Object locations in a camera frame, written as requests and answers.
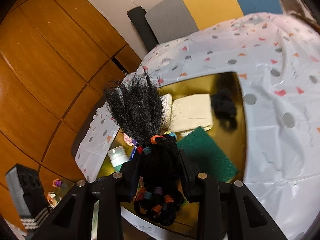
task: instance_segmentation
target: patterned tablecloth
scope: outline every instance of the patterned tablecloth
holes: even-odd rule
[[[299,240],[320,210],[320,36],[293,17],[251,14],[161,44],[142,61],[163,86],[234,71],[244,95],[244,182],[289,240]],[[118,131],[97,109],[76,162],[89,181]]]

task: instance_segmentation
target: hair extension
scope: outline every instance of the hair extension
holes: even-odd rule
[[[151,152],[140,155],[139,174],[144,186],[137,193],[134,210],[142,218],[163,226],[172,225],[184,202],[176,184],[179,177],[177,141],[168,134],[156,137],[157,144],[150,141],[154,135],[161,134],[164,126],[161,98],[146,72],[142,76],[135,74],[128,83],[116,82],[116,85],[104,90],[111,115],[139,147],[144,150],[149,147]]]

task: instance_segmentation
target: purple bead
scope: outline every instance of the purple bead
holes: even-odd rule
[[[138,146],[139,145],[138,142],[135,139],[132,139],[131,142],[133,143],[134,146]]]
[[[61,187],[62,181],[61,180],[57,180],[57,181],[54,182],[54,184],[56,185],[56,187]]]

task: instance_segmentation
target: red bead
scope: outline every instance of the red bead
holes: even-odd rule
[[[142,154],[142,153],[143,153],[143,148],[142,148],[142,146],[138,146],[138,147],[137,147],[137,151],[138,151],[139,154]]]

